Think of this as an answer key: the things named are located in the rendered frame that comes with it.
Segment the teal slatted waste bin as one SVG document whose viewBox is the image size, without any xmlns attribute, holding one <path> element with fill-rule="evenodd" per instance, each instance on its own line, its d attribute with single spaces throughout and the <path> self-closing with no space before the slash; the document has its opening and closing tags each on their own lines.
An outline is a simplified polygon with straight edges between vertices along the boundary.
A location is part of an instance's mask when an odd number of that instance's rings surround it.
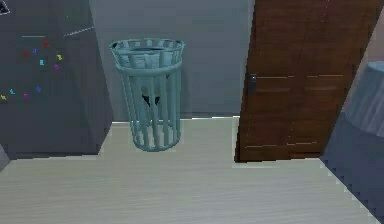
<svg viewBox="0 0 384 224">
<path fill-rule="evenodd" d="M 181 76 L 185 43 L 164 38 L 110 44 L 127 105 L 134 145 L 165 151 L 181 138 Z"/>
</svg>

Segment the brown wooden room door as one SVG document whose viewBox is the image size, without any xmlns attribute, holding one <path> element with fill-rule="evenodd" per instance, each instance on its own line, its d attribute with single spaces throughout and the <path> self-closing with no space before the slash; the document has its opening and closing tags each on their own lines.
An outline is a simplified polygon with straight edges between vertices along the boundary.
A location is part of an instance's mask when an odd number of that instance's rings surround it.
<svg viewBox="0 0 384 224">
<path fill-rule="evenodd" d="M 235 162 L 323 154 L 383 8 L 384 0 L 255 0 Z"/>
</svg>

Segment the dark grey fridge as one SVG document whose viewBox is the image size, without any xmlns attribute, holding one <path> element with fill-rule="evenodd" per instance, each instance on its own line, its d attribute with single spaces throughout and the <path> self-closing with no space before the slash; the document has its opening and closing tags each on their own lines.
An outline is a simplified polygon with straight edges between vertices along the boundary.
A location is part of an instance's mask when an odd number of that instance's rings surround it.
<svg viewBox="0 0 384 224">
<path fill-rule="evenodd" d="M 96 155 L 113 111 L 89 0 L 0 0 L 0 146 Z"/>
</svg>

